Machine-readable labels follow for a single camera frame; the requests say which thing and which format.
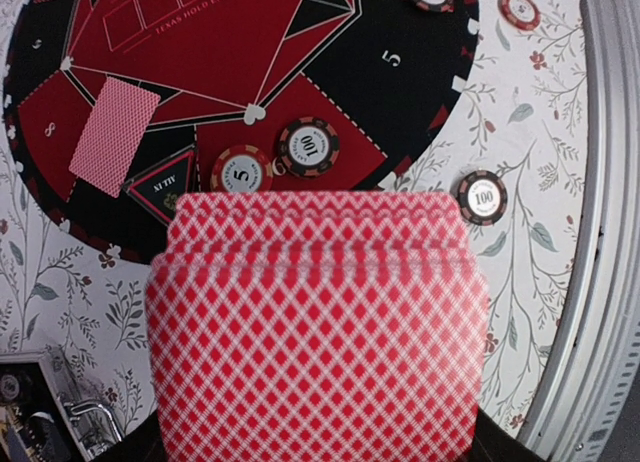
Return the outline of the triangular dealer button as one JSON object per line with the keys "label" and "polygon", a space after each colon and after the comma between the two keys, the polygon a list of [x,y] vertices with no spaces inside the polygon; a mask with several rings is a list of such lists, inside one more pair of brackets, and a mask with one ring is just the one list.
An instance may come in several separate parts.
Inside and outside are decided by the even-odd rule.
{"label": "triangular dealer button", "polygon": [[164,225],[174,218],[179,197],[192,190],[197,149],[194,144],[129,179],[125,193]]}

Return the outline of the pink playing card deck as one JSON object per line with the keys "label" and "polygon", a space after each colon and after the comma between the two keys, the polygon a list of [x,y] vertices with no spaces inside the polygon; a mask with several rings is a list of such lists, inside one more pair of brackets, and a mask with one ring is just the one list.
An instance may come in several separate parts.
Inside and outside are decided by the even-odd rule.
{"label": "pink playing card deck", "polygon": [[182,196],[146,314],[171,461],[467,461],[488,288],[447,193]]}

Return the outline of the dark brown chip stack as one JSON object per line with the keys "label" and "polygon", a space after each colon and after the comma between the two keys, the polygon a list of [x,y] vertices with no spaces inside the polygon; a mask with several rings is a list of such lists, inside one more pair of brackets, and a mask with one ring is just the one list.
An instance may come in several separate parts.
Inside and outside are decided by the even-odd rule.
{"label": "dark brown chip stack", "polygon": [[456,200],[467,222],[491,226],[505,214],[508,194],[502,179],[495,173],[475,170],[459,181]]}

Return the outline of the orange chip stack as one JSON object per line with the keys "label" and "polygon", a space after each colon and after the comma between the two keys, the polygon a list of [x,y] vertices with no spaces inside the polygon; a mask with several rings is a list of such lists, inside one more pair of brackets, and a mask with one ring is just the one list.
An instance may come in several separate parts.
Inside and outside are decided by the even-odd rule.
{"label": "orange chip stack", "polygon": [[498,7],[501,15],[520,30],[533,31],[540,24],[540,11],[531,0],[499,0]]}

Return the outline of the orange chip sector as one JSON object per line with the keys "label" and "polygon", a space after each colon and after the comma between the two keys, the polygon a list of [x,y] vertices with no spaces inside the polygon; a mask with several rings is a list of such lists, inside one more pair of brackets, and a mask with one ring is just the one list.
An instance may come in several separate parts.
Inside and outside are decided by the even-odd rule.
{"label": "orange chip sector", "polygon": [[236,145],[216,159],[210,187],[213,191],[253,193],[268,191],[274,173],[267,155],[253,145]]}

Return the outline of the single pink playing card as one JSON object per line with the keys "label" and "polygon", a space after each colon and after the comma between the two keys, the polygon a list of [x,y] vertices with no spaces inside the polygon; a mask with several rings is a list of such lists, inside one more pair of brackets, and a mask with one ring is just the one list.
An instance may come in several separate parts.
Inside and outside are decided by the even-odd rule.
{"label": "single pink playing card", "polygon": [[69,171],[101,192],[119,196],[161,96],[107,78],[69,164]]}

